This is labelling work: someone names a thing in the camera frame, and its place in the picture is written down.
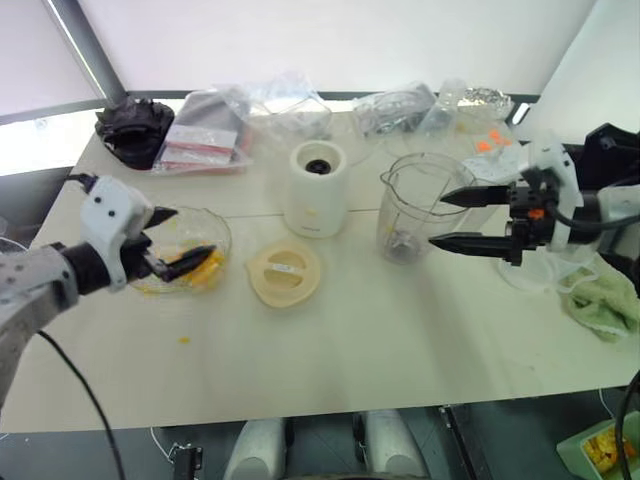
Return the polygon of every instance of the green container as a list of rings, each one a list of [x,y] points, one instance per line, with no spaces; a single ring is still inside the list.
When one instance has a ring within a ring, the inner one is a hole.
[[[606,432],[614,424],[613,420],[605,420],[556,445],[558,455],[571,473],[586,480],[622,480],[620,460],[614,468],[601,475],[583,448],[588,440],[599,433]],[[640,453],[640,412],[631,412],[625,417],[622,432],[631,442],[634,450]],[[629,460],[629,469],[631,470],[631,478],[640,480],[640,459],[638,457]]]

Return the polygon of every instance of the robotic arm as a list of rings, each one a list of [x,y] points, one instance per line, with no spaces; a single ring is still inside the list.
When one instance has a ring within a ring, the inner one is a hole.
[[[640,221],[640,185],[581,192],[571,157],[552,135],[530,145],[517,177],[522,178],[507,186],[466,187],[440,199],[467,208],[509,205],[504,237],[449,233],[429,241],[450,252],[520,266],[524,250],[546,245],[562,252],[569,245],[597,241],[603,230]]]
[[[81,212],[86,241],[0,256],[0,409],[31,337],[78,303],[80,295],[101,288],[117,292],[151,274],[170,282],[197,268],[215,249],[197,247],[167,264],[148,251],[152,242],[143,230],[176,210],[152,207],[138,190],[112,177],[70,179],[78,180],[88,195]]]

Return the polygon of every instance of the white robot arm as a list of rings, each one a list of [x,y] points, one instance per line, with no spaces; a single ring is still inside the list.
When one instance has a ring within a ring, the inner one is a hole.
[[[31,337],[78,303],[80,295],[100,288],[117,292],[152,273],[170,282],[215,249],[197,247],[166,264],[147,250],[151,240],[142,232],[176,210],[152,207],[138,190],[113,177],[70,179],[80,181],[88,195],[81,213],[86,242],[0,256],[0,409]]]

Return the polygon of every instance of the cable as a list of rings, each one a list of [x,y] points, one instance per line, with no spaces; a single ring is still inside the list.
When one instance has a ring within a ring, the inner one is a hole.
[[[169,456],[167,451],[164,448],[162,448],[162,445],[160,444],[160,442],[156,438],[156,434],[153,431],[153,427],[149,428],[149,432],[151,432],[151,438],[153,438],[153,443],[155,443],[156,446],[158,447],[158,449],[160,449],[160,451],[162,452],[162,455],[164,455],[164,458],[167,459],[167,462],[169,462],[170,464],[173,465],[173,462],[171,461],[171,457]]]
[[[48,333],[43,332],[42,330],[40,330],[38,332],[38,335],[40,335],[47,342],[49,342],[49,344],[53,347],[53,349],[56,352],[58,352],[58,355],[60,355],[60,357],[62,358],[64,363],[66,363],[67,366],[71,369],[71,371],[76,376],[76,378],[80,381],[80,383],[82,383],[82,386],[84,387],[85,391],[87,392],[87,395],[89,395],[89,398],[91,399],[91,402],[93,403],[93,406],[98,411],[98,415],[100,415],[100,420],[102,420],[102,424],[104,425],[104,430],[105,430],[105,433],[107,434],[107,440],[109,441],[109,447],[111,448],[111,452],[113,453],[113,459],[116,462],[116,468],[118,470],[118,478],[119,478],[119,480],[126,480],[126,477],[125,477],[125,474],[124,474],[124,467],[122,466],[122,457],[120,456],[120,450],[118,449],[118,445],[116,444],[116,439],[113,436],[113,431],[111,430],[111,425],[109,425],[109,421],[107,420],[107,417],[105,416],[104,411],[102,410],[102,407],[100,406],[100,403],[98,402],[98,399],[96,398],[96,396],[94,395],[93,391],[91,390],[91,387],[89,386],[89,383],[87,383],[87,380],[80,373],[80,371],[77,369],[77,367],[73,364],[73,362],[67,356],[67,354],[64,353],[64,350],[62,350],[62,347],[60,347],[60,345],[58,345],[58,342],[56,342],[53,338],[51,338],[49,336]]]
[[[604,401],[604,398],[602,397],[602,389],[599,388],[598,389],[598,396],[600,397],[600,403],[602,404],[602,406],[604,407],[604,409],[609,413],[609,416],[615,420],[616,416],[613,414],[613,412],[611,411],[611,409],[608,407],[608,405],[606,404],[606,402]]]
[[[171,465],[174,464],[173,460],[171,460],[171,453],[176,449],[176,448],[185,448],[182,445],[179,445],[177,443],[173,444],[173,447],[171,447],[171,450],[169,450],[169,452],[167,452],[163,447],[162,444],[160,443],[160,441],[158,440],[158,437],[156,437],[156,432],[153,431],[153,427],[149,428],[149,432],[151,433],[151,438],[153,439],[153,443],[156,444],[156,447],[158,447],[158,450],[160,450],[162,452],[162,455],[164,456],[164,458],[167,459],[167,462],[169,462]]]
[[[618,410],[618,416],[616,417],[616,429],[615,429],[615,437],[616,437],[616,451],[618,452],[618,458],[620,459],[620,467],[622,468],[622,478],[624,480],[632,480],[631,471],[629,470],[629,459],[627,459],[627,455],[624,451],[624,444],[622,441],[622,427],[624,424],[624,417],[627,415],[627,410],[629,409],[629,403],[631,403],[631,396],[633,392],[640,385],[640,370],[638,370],[627,386],[627,389],[624,391],[624,397],[622,398],[622,403],[620,404],[620,410]]]
[[[621,218],[612,222],[585,222],[584,220],[574,220],[565,217],[558,211],[558,206],[553,200],[545,203],[546,209],[551,216],[558,222],[581,232],[601,232],[603,230],[614,230],[616,228],[626,227],[632,223],[640,222],[640,215],[632,215],[631,217]]]
[[[15,240],[11,240],[10,238],[7,238],[7,237],[0,237],[0,242],[7,242],[9,245],[18,247],[20,250],[24,250],[25,252],[28,250],[28,248],[22,245],[21,243],[18,243]]]

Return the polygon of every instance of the black cable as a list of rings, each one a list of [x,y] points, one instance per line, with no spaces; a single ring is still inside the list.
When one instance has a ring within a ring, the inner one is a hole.
[[[67,364],[67,366],[71,369],[71,371],[78,378],[78,380],[80,380],[80,383],[82,383],[82,386],[87,392],[87,395],[89,395],[89,398],[91,398],[91,402],[93,403],[93,406],[96,407],[96,410],[98,411],[98,415],[100,415],[100,420],[102,420],[102,424],[104,425],[104,430],[105,430],[105,433],[107,434],[107,440],[109,441],[109,447],[111,448],[111,452],[113,453],[113,459],[116,462],[116,468],[118,470],[118,478],[120,480],[126,480],[126,477],[124,475],[124,467],[122,466],[122,457],[120,456],[120,450],[118,449],[118,445],[116,444],[116,439],[113,436],[111,425],[109,425],[109,421],[107,420],[107,417],[105,416],[104,411],[102,410],[102,407],[98,402],[98,399],[94,395],[93,390],[91,390],[89,383],[87,383],[87,380],[76,368],[76,366],[73,364],[71,359],[67,356],[67,354],[64,353],[64,350],[62,350],[62,347],[58,345],[58,342],[56,342],[53,338],[51,338],[51,336],[48,333],[43,332],[42,330],[38,332],[38,335],[40,335],[47,342],[49,342],[49,344],[53,347],[53,349],[56,352],[58,352],[58,355],[60,355],[64,363]]]
[[[629,460],[625,454],[624,444],[622,441],[622,426],[624,424],[624,417],[627,415],[627,410],[629,409],[629,403],[631,403],[631,396],[638,388],[638,385],[640,385],[640,370],[636,372],[636,375],[627,386],[627,389],[624,392],[624,397],[622,398],[622,403],[620,404],[620,410],[618,410],[618,416],[616,417],[616,450],[618,452],[618,458],[620,459],[622,478],[624,478],[624,480],[632,480],[632,478],[631,471],[629,470]]]
[[[558,222],[581,232],[601,232],[603,230],[614,230],[616,228],[626,227],[632,223],[640,222],[640,215],[632,215],[631,217],[613,220],[612,222],[585,222],[584,220],[574,220],[565,217],[558,211],[558,205],[550,200],[545,203],[545,208],[551,216]]]

